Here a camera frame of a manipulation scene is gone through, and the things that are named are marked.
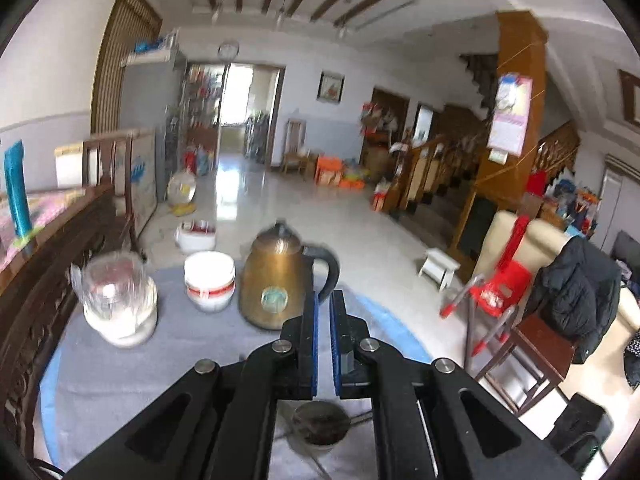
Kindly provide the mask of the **grey tablecloth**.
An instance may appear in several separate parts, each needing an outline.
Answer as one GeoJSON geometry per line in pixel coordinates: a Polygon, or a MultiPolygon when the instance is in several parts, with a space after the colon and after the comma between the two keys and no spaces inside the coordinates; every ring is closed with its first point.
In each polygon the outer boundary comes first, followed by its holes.
{"type": "MultiPolygon", "coordinates": [[[[179,268],[158,270],[154,333],[143,344],[109,344],[76,311],[40,384],[43,439],[55,466],[70,470],[122,428],[200,359],[228,365],[276,339],[240,315],[231,301],[217,313],[201,311],[187,296],[179,268]]],[[[371,404],[343,401],[352,426],[326,451],[304,455],[288,418],[291,402],[277,418],[269,475],[273,479],[374,479],[376,463],[371,404]]]]}

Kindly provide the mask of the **dark metal utensil cup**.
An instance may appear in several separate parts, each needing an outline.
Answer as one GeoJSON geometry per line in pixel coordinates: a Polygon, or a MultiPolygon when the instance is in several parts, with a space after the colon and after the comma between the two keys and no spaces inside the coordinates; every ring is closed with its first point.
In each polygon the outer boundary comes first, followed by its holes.
{"type": "Polygon", "coordinates": [[[345,439],[350,426],[350,417],[338,404],[306,402],[293,411],[288,444],[298,454],[327,453],[345,439]]]}

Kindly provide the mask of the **dark wooden chair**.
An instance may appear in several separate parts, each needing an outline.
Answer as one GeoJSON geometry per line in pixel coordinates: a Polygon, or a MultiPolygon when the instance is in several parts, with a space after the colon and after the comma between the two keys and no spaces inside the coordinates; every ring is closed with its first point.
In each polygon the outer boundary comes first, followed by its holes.
{"type": "Polygon", "coordinates": [[[489,362],[475,375],[486,382],[515,416],[522,416],[564,382],[572,366],[577,344],[558,334],[538,314],[529,315],[511,330],[511,335],[489,362]],[[491,376],[507,358],[514,358],[535,383],[526,391],[524,401],[517,404],[491,376]]]}

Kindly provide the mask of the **red plastic chair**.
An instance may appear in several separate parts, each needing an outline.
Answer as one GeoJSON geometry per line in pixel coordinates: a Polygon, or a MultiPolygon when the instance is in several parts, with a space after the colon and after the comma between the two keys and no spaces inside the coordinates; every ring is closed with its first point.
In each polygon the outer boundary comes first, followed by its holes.
{"type": "Polygon", "coordinates": [[[532,281],[532,274],[525,266],[514,260],[514,255],[529,225],[529,216],[518,216],[514,222],[506,247],[491,274],[474,275],[440,310],[441,318],[448,318],[462,304],[466,305],[468,322],[464,345],[464,367],[469,368],[474,356],[487,346],[492,338],[504,344],[509,336],[518,312],[518,304],[522,300],[527,287],[532,281]],[[494,320],[487,334],[475,342],[475,315],[482,311],[494,320]]]}

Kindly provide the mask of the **white red-striped bowl stack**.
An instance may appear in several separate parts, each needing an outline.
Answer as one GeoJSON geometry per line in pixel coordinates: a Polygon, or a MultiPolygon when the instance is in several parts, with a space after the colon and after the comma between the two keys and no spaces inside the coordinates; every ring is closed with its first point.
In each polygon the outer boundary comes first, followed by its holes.
{"type": "Polygon", "coordinates": [[[235,291],[235,263],[224,252],[194,252],[183,263],[186,296],[205,312],[219,312],[235,291]]]}

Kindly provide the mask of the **small white stool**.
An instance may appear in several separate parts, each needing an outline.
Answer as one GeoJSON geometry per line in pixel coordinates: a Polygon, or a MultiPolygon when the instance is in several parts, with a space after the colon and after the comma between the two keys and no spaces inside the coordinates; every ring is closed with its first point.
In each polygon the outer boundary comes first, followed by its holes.
{"type": "Polygon", "coordinates": [[[459,268],[460,263],[448,256],[446,252],[439,248],[428,248],[418,274],[430,278],[441,292],[451,284],[459,268]]]}

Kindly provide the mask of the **gold electric kettle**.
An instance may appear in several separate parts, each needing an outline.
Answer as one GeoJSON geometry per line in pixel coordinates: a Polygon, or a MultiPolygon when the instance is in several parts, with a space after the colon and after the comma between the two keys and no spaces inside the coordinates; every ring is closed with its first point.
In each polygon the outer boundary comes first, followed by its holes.
{"type": "Polygon", "coordinates": [[[326,246],[305,244],[285,220],[260,231],[241,273],[239,308],[264,330],[280,330],[303,313],[307,299],[326,300],[340,278],[337,256],[326,246]]]}

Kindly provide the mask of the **beige sofa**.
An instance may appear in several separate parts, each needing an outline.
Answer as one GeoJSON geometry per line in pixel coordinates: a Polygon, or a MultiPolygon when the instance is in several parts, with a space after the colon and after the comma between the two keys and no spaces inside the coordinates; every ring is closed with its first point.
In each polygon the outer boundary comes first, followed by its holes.
{"type": "Polygon", "coordinates": [[[486,380],[506,407],[530,428],[559,414],[579,393],[611,416],[606,452],[614,455],[639,420],[639,395],[624,375],[623,350],[637,322],[623,323],[620,268],[579,236],[569,237],[544,220],[500,210],[491,221],[470,284],[490,281],[509,256],[525,290],[494,313],[502,330],[496,351],[479,370],[474,356],[494,340],[466,329],[464,368],[486,380]]]}

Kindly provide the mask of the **clear glass jar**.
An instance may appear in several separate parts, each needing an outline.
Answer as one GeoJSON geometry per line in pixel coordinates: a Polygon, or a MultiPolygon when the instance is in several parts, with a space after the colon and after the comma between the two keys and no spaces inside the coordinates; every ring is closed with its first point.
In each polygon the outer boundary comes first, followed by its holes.
{"type": "Polygon", "coordinates": [[[70,282],[84,307],[101,320],[144,305],[148,276],[135,252],[107,252],[92,258],[82,268],[70,265],[70,282]]]}

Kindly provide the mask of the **white pot on floor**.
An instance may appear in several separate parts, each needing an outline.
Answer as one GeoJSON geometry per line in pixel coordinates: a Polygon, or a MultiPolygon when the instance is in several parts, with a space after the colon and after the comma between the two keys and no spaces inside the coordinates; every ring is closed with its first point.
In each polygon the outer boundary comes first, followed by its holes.
{"type": "Polygon", "coordinates": [[[216,228],[205,220],[183,221],[175,230],[175,243],[184,254],[212,252],[216,247],[216,228]]]}

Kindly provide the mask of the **black jacket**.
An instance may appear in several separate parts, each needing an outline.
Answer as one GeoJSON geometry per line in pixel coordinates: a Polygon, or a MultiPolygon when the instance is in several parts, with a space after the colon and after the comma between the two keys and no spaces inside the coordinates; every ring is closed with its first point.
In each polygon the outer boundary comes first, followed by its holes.
{"type": "Polygon", "coordinates": [[[617,315],[620,267],[607,254],[575,236],[552,263],[537,271],[524,315],[538,314],[552,330],[577,344],[573,362],[597,350],[617,315]]]}

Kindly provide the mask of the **dark carved wooden bench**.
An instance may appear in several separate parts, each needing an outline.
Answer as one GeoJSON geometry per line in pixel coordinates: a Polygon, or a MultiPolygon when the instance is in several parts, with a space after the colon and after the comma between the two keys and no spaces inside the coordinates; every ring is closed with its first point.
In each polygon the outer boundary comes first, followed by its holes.
{"type": "Polygon", "coordinates": [[[70,266],[118,242],[113,195],[85,188],[1,271],[1,427],[27,458],[40,380],[77,304],[70,266]]]}

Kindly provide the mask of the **orange box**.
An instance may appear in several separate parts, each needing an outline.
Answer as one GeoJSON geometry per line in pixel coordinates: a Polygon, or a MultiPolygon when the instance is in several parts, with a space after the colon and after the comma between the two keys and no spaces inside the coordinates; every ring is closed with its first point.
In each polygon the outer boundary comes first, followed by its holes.
{"type": "Polygon", "coordinates": [[[343,162],[340,158],[320,156],[317,159],[314,182],[318,185],[339,186],[342,174],[343,162]]]}

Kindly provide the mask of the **blue bottle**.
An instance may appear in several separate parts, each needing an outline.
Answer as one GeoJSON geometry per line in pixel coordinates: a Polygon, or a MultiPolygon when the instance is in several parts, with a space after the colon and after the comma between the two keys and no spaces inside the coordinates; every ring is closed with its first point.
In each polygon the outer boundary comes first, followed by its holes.
{"type": "Polygon", "coordinates": [[[9,200],[15,234],[11,248],[20,250],[28,243],[32,232],[34,232],[24,179],[24,145],[22,141],[14,143],[4,152],[3,168],[6,179],[6,195],[9,200]]]}

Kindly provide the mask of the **grey refrigerator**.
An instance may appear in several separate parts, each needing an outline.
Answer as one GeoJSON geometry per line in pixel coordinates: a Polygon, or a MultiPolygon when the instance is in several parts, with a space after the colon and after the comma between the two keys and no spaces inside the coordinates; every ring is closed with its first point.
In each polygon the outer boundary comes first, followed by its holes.
{"type": "Polygon", "coordinates": [[[155,186],[160,202],[166,200],[169,179],[179,166],[185,76],[186,57],[177,48],[130,54],[122,62],[118,125],[155,134],[155,186]]]}

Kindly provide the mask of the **wooden pillar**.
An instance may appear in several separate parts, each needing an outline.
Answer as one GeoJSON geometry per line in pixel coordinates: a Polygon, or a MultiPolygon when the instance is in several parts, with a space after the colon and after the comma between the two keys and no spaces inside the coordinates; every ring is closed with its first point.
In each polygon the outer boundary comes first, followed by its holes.
{"type": "Polygon", "coordinates": [[[467,280],[475,262],[461,250],[463,234],[472,226],[476,203],[492,209],[520,206],[538,146],[546,93],[548,32],[529,11],[497,14],[499,52],[496,102],[480,168],[471,185],[448,254],[461,263],[467,280]]]}

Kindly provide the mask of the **wall calendar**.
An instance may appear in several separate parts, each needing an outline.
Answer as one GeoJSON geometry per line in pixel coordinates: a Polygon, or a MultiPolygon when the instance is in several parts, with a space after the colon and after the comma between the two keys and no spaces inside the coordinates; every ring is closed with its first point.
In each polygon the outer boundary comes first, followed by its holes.
{"type": "Polygon", "coordinates": [[[487,147],[520,157],[526,138],[533,81],[516,73],[499,78],[487,147]]]}

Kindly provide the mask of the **framed wall picture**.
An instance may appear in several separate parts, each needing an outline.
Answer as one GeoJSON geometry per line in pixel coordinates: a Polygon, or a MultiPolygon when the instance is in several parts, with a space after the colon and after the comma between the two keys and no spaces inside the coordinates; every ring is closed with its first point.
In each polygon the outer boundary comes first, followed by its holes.
{"type": "Polygon", "coordinates": [[[340,104],[344,90],[345,77],[340,74],[322,72],[320,75],[317,100],[340,104]]]}

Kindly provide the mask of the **wall clock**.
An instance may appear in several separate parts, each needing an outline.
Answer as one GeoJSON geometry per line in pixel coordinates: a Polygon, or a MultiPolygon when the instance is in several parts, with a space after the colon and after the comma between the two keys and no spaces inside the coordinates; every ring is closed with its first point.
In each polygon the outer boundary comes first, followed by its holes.
{"type": "Polygon", "coordinates": [[[240,44],[235,40],[224,41],[217,49],[218,58],[225,63],[234,61],[240,53],[240,44]]]}

